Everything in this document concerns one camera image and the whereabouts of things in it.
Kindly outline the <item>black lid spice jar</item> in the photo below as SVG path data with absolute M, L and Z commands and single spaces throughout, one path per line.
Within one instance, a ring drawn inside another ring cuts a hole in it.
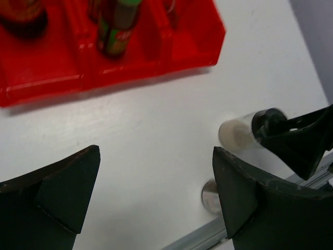
M 165 11 L 166 11 L 166 15 L 169 19 L 170 25 L 173 29 L 177 29 L 179 27 L 179 23 L 180 23 L 180 13 L 178 10 L 178 4 L 179 1 L 178 0 L 167 0 L 163 2 L 164 7 L 165 7 Z

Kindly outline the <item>yellow cap sauce bottle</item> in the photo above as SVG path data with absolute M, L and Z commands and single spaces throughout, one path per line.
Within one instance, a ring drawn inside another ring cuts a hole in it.
M 136 27 L 141 0 L 102 1 L 97 25 L 97 48 L 106 56 L 121 57 Z

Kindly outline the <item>red lid sauce jar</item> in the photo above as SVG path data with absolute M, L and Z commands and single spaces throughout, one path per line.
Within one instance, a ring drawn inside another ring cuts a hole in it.
M 1 1 L 1 25 L 12 35 L 35 38 L 45 31 L 47 24 L 47 11 L 41 1 Z

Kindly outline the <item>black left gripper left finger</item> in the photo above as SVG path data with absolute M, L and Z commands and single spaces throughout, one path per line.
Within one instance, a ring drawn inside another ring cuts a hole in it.
M 1 182 L 1 249 L 73 249 L 100 166 L 91 145 Z

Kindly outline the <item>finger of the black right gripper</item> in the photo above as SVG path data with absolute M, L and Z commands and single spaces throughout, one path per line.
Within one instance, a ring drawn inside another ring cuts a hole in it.
M 292 119 L 269 109 L 262 127 L 262 146 L 303 180 L 316 171 L 324 152 L 332 150 L 332 105 Z

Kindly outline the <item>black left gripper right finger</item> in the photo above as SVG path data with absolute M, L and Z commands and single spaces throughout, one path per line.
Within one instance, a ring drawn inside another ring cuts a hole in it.
M 332 249 L 332 192 L 281 179 L 221 147 L 212 166 L 235 249 Z

